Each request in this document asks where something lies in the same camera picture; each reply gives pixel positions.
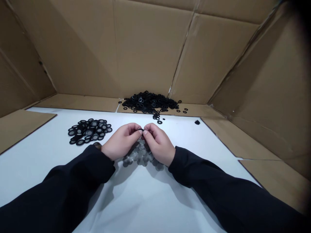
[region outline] person's right hand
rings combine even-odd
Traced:
[[[176,149],[166,133],[154,123],[150,123],[144,127],[143,135],[156,160],[169,167],[174,159]]]

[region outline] cardboard flap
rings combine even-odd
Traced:
[[[240,163],[271,195],[300,213],[304,212],[310,181],[283,161],[240,160]]]
[[[44,125],[57,114],[17,110],[0,118],[0,154]]]
[[[115,112],[117,110],[119,101],[120,99],[115,98],[57,94],[46,100],[43,100],[42,102],[36,104],[34,107]]]
[[[223,115],[221,115],[219,112],[215,111],[213,108],[211,108],[208,105],[196,105],[196,104],[183,104],[180,103],[179,105],[179,110],[180,112],[177,112],[177,109],[168,109],[168,112],[160,112],[160,115],[173,115],[173,116],[183,116],[183,117],[207,117],[207,118],[224,118]],[[121,113],[133,113],[133,110],[130,108],[127,108],[126,110],[123,109],[124,106],[120,104],[118,108],[118,112]]]
[[[201,118],[216,136],[239,158],[281,160],[226,119]]]

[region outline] hand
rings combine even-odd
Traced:
[[[143,135],[156,160],[169,167],[174,159],[176,149],[166,133],[154,123],[150,123],[144,127]]]
[[[136,123],[121,126],[101,147],[101,152],[112,161],[124,157],[142,135],[143,131],[138,130],[140,128]]]

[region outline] person's left hand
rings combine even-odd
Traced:
[[[143,134],[142,127],[136,123],[121,126],[101,147],[101,151],[112,161],[124,157],[132,145]]]

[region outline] white table surface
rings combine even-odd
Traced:
[[[135,122],[142,127],[156,124],[152,115],[108,113],[32,107],[29,111],[58,114],[0,155],[0,206],[43,181],[57,165],[66,164],[88,145],[70,145],[68,129],[80,120],[105,119],[113,132]],[[163,129],[174,146],[187,148],[210,160],[226,173],[258,184],[236,158],[198,117],[160,116]],[[112,135],[106,134],[104,144]],[[91,199],[89,213],[74,232],[224,232],[217,218],[199,196],[177,183],[165,167],[156,171],[136,162],[116,172]]]

